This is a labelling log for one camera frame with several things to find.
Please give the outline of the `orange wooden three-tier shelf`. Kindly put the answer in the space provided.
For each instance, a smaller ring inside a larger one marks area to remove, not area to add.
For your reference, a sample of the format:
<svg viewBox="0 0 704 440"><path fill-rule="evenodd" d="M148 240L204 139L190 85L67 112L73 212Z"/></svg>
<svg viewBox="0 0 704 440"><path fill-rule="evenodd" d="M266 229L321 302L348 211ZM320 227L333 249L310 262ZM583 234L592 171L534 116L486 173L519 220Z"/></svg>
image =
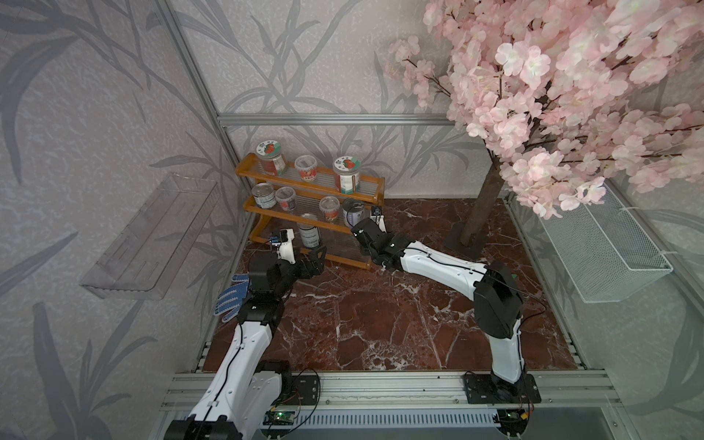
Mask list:
<svg viewBox="0 0 704 440"><path fill-rule="evenodd" d="M330 168L321 167L318 169L316 180L307 183L300 179L291 161L288 165L284 175L269 176L263 172L256 154L251 153L236 167L238 176L248 178L253 183L270 183L276 190L282 187L295 190L295 209L291 212L284 211L280 205L275 205L272 209L261 208L256 204L255 198L249 196L244 209L258 216L258 221L249 234L249 240L264 244L274 232L284 227L296 227L299 223L310 225L319 229L322 242L327 247L328 260L368 270L371 267L371 258L360 252L359 243L353 238L350 227L345 225L343 216L328 222L319 209L319 201L326 196L335 197L340 201L348 197L335 187L335 172Z"/></svg>

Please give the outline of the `brown tree trunk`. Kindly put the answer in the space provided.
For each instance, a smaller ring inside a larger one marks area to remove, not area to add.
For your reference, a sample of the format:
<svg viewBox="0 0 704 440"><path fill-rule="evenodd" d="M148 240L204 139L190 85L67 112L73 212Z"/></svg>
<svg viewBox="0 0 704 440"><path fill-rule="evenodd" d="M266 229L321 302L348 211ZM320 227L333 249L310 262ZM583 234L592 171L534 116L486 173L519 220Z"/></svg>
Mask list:
<svg viewBox="0 0 704 440"><path fill-rule="evenodd" d="M501 162L491 156L491 166L487 172L480 194L474 203L472 213L460 235L460 243L469 247L480 234L487 222L496 199L500 196L504 180L501 176Z"/></svg>

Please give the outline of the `tomato lid jar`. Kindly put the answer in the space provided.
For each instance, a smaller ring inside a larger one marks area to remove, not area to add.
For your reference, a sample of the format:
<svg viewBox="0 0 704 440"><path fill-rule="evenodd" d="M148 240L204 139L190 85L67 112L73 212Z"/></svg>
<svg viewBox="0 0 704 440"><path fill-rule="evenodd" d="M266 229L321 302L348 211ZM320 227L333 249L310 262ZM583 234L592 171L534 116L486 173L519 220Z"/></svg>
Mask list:
<svg viewBox="0 0 704 440"><path fill-rule="evenodd" d="M263 172L269 176L280 176L287 169L282 144L276 140L262 141L255 148Z"/></svg>
<svg viewBox="0 0 704 440"><path fill-rule="evenodd" d="M353 156L340 156L333 162L335 188L341 194L355 194L359 187L360 160Z"/></svg>

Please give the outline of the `aluminium front rail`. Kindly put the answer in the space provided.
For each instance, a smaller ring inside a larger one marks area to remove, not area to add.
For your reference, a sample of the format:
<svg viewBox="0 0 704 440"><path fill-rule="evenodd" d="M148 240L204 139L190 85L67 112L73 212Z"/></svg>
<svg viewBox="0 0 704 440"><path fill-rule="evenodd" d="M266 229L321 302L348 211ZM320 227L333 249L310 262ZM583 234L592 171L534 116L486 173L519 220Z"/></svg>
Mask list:
<svg viewBox="0 0 704 440"><path fill-rule="evenodd" d="M256 434L276 438L311 429L461 427L498 430L494 421L497 411L519 408L530 413L528 427L539 422L572 426L599 418L612 435L622 437L629 421L620 397L603 370L529 373L535 377L542 397L542 403L537 404L470 404L462 383L465 373L446 370L318 372L321 379L319 403L272 406L271 409L297 411L295 425L267 427L261 424ZM165 439L170 423L190 414L214 376L216 374L201 373L174 376L151 437Z"/></svg>

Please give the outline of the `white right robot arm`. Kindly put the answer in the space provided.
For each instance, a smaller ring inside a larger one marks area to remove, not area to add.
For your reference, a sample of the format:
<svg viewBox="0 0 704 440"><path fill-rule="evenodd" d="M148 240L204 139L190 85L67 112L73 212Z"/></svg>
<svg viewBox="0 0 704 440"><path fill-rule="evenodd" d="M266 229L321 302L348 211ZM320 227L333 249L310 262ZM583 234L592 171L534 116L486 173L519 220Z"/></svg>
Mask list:
<svg viewBox="0 0 704 440"><path fill-rule="evenodd" d="M357 223L351 233L375 264L439 282L473 302L477 326L489 341L493 379L506 385L522 379L524 301L506 265L452 257L408 236L386 232L371 219Z"/></svg>

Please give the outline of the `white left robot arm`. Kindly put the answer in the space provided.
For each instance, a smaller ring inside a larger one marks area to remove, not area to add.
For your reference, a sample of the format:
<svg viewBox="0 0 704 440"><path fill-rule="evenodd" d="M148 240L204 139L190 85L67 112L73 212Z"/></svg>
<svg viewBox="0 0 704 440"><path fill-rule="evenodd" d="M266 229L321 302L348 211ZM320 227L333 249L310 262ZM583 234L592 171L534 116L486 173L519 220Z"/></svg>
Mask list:
<svg viewBox="0 0 704 440"><path fill-rule="evenodd" d="M252 258L249 272L234 278L230 291L242 302L230 347L203 397L185 419L170 423L166 439L251 439L273 403L289 398L290 364L261 358L295 282L322 274L325 262L323 245L304 255L280 244Z"/></svg>

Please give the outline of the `left green circuit board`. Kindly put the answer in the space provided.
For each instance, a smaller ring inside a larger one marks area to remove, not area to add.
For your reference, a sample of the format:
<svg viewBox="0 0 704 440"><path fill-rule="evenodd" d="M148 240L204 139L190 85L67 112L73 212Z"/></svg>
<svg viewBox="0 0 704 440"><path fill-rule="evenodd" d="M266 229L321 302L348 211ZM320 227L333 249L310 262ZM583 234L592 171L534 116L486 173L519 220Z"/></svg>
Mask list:
<svg viewBox="0 0 704 440"><path fill-rule="evenodd" d="M287 411L271 409L264 415L262 425L270 426L294 426L298 416L297 411Z"/></svg>

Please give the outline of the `black label can bottom shelf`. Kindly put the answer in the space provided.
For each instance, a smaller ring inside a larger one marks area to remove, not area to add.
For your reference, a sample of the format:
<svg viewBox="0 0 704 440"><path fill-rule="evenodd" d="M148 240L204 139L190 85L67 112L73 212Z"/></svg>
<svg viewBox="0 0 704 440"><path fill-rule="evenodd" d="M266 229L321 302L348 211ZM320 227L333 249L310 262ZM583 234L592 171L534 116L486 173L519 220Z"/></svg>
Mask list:
<svg viewBox="0 0 704 440"><path fill-rule="evenodd" d="M299 237L304 247L308 249L317 248L321 244L321 237L318 227L308 223L298 223Z"/></svg>

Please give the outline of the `pink cherry blossom crown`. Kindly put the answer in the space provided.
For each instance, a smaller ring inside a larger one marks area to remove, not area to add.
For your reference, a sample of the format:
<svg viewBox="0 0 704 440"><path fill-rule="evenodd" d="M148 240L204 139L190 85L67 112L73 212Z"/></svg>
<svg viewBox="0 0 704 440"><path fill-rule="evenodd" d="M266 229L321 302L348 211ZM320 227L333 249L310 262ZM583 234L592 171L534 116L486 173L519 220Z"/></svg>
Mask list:
<svg viewBox="0 0 704 440"><path fill-rule="evenodd" d="M431 1L423 23L448 42L447 69L410 36L390 44L390 73L421 107L447 97L447 118L540 218L601 204L619 173L640 193L702 182L702 112L629 102L689 66L700 1Z"/></svg>

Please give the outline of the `small red label plastic cup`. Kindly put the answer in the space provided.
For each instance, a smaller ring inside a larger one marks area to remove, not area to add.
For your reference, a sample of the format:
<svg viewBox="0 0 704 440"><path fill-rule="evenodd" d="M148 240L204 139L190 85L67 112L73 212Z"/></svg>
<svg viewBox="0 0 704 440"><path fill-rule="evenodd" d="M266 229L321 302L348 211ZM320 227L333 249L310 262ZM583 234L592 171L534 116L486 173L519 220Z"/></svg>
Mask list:
<svg viewBox="0 0 704 440"><path fill-rule="evenodd" d="M299 156L294 161L294 168L299 173L300 179L306 183L312 183L317 178L318 162L312 155Z"/></svg>

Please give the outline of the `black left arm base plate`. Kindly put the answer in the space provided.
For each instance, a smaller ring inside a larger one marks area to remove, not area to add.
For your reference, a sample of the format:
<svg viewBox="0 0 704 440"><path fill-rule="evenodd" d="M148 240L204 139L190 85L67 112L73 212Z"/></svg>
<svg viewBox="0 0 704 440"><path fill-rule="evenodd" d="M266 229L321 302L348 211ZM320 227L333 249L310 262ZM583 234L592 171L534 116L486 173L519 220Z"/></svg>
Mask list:
<svg viewBox="0 0 704 440"><path fill-rule="evenodd" d="M313 368L295 372L287 360L262 360L255 372L272 373L280 379L280 385L276 388L279 393L272 402L273 406L319 403L321 379Z"/></svg>

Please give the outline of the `small clear cup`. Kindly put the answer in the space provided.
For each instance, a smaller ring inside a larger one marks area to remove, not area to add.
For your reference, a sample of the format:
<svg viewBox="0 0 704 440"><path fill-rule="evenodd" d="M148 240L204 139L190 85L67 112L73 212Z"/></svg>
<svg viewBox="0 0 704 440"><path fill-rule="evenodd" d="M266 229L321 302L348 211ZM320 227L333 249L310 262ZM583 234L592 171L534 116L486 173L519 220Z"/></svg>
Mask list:
<svg viewBox="0 0 704 440"><path fill-rule="evenodd" d="M319 209L328 223L335 223L339 217L340 201L335 196L326 196L319 202Z"/></svg>
<svg viewBox="0 0 704 440"><path fill-rule="evenodd" d="M275 199L284 212L293 212L296 207L296 192L293 187L280 187L275 192Z"/></svg>

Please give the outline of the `blue dotted work glove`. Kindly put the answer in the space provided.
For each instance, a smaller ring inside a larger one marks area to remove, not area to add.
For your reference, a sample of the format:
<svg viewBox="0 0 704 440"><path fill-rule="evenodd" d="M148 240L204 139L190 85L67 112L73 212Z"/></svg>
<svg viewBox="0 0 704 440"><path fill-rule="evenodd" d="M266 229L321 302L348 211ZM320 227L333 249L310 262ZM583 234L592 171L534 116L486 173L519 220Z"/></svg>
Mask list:
<svg viewBox="0 0 704 440"><path fill-rule="evenodd" d="M222 324L232 321L239 313L249 291L249 276L236 274L231 280L231 285L220 293L214 308L214 316L220 318Z"/></svg>

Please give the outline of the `dark metal tree base plate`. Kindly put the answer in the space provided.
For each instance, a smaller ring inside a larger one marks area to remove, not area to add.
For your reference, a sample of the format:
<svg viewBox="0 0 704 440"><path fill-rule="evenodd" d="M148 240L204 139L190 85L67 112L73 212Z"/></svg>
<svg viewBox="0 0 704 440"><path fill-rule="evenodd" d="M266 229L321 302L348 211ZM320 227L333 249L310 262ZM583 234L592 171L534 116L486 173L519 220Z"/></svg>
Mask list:
<svg viewBox="0 0 704 440"><path fill-rule="evenodd" d="M452 225L449 233L444 238L443 245L447 249L451 249L458 254L466 257L468 260L478 260L486 245L487 235L483 232L474 234L467 245L461 242L462 234L465 229L464 222L456 222Z"/></svg>

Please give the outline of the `right circuit board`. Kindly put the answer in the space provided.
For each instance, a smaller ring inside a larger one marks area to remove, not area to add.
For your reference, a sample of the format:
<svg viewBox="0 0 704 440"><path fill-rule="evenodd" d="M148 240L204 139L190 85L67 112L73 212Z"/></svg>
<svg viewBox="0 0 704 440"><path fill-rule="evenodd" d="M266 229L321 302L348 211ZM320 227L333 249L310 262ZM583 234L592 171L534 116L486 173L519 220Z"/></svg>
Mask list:
<svg viewBox="0 0 704 440"><path fill-rule="evenodd" d="M498 410L494 421L498 430L507 438L521 438L529 425L530 413L521 408Z"/></svg>

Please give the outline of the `silver pull-tab can left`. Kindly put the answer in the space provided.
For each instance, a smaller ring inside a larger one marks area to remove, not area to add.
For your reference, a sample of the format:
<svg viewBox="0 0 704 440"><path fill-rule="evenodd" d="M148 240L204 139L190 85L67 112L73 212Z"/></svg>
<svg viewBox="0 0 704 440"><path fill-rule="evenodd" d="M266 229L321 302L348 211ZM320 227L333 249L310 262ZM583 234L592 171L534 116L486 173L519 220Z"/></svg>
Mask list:
<svg viewBox="0 0 704 440"><path fill-rule="evenodd" d="M277 205L275 193L271 183L258 183L252 188L255 204L261 209L272 209Z"/></svg>

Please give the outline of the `clear acrylic wall shelf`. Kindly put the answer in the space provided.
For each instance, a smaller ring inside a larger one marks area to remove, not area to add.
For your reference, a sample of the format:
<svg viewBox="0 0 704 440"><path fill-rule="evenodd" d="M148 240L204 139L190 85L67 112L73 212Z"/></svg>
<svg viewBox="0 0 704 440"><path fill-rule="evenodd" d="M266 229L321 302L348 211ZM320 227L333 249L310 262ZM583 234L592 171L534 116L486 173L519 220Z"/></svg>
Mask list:
<svg viewBox="0 0 704 440"><path fill-rule="evenodd" d="M220 197L215 181L168 174L80 286L104 300L161 300Z"/></svg>

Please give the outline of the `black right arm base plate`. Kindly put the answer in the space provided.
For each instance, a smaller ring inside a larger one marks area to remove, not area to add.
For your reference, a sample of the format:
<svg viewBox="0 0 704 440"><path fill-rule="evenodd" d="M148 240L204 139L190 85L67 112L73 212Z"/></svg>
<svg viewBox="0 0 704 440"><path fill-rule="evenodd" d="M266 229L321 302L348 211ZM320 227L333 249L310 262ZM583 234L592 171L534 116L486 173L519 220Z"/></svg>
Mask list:
<svg viewBox="0 0 704 440"><path fill-rule="evenodd" d="M463 375L462 383L470 404L542 403L535 377L525 372L516 383L510 383L493 373L468 371Z"/></svg>

